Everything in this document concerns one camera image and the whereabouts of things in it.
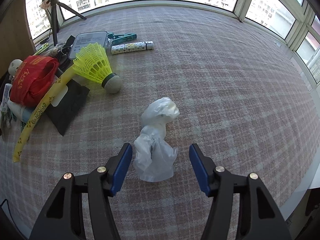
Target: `white plastic bag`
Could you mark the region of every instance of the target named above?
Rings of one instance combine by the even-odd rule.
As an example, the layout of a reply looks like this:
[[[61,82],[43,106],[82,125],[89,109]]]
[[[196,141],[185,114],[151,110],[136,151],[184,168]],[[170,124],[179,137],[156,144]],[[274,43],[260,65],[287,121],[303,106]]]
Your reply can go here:
[[[164,141],[165,125],[180,114],[170,98],[161,98],[151,103],[141,116],[142,130],[134,141],[136,157],[133,166],[140,179],[157,182],[173,176],[172,164],[178,148]]]

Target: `red plastic bag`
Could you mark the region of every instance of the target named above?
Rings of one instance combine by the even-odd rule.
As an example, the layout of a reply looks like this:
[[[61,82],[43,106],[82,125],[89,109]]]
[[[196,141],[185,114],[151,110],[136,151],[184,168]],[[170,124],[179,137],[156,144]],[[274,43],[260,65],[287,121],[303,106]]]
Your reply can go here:
[[[56,58],[27,57],[15,75],[10,100],[27,107],[37,106],[51,87],[58,67]]]

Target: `carpet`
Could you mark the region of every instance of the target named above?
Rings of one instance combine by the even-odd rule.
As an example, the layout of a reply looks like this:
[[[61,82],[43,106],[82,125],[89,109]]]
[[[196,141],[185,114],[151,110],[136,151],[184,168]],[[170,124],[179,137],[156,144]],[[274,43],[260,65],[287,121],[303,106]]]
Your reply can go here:
[[[89,173],[124,142],[133,145],[141,114],[162,97],[180,110],[165,138],[179,147],[174,176],[148,183],[129,167],[122,190],[110,198],[121,239],[200,239],[212,200],[196,181],[188,158],[191,143],[234,174],[258,173],[279,206],[289,198],[318,148],[319,117],[299,73],[272,36],[221,14],[154,6],[81,20],[61,29],[58,39],[99,30],[135,32],[137,41],[153,41],[154,50],[109,57],[123,79],[118,94],[76,77],[91,90],[85,107],[63,137],[44,115],[21,163],[12,163],[20,123],[3,132],[0,196],[30,228],[65,172]],[[87,199],[84,209],[86,235],[93,239]],[[236,225],[234,213],[229,237]]]

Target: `black cable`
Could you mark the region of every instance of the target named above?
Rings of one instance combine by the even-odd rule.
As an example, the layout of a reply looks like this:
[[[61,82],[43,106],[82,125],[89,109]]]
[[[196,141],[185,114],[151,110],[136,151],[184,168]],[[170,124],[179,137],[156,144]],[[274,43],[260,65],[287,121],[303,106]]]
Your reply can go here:
[[[49,10],[48,10],[48,14],[50,15],[50,29],[49,29],[49,39],[50,39],[50,34],[51,34],[51,30],[52,30],[52,25],[51,25],[51,23],[52,23],[52,17],[51,17],[51,13],[49,12]]]
[[[15,225],[15,227],[16,227],[16,229],[19,231],[19,233],[20,233],[23,237],[25,237],[24,234],[20,231],[20,229],[17,227],[16,223],[15,223],[14,220],[13,220],[13,217],[12,217],[11,211],[10,211],[10,207],[9,207],[9,201],[8,201],[7,199],[4,199],[4,201],[2,201],[0,207],[2,207],[5,202],[7,202],[9,214],[10,214],[10,217],[11,217],[11,219],[12,219],[13,224]]]

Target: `white cylindrical container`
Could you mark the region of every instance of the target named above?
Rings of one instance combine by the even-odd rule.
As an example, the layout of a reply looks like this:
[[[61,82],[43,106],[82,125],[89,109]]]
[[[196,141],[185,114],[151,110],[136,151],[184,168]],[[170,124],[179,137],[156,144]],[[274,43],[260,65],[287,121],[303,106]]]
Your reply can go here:
[[[14,103],[10,100],[8,100],[8,107],[11,110],[11,112],[24,123],[27,123],[29,121],[29,118],[35,108],[31,107],[25,107],[23,105]]]
[[[112,46],[111,54],[114,55],[114,54],[141,51],[141,50],[147,50],[147,49],[153,49],[153,41],[141,41],[141,42]]]

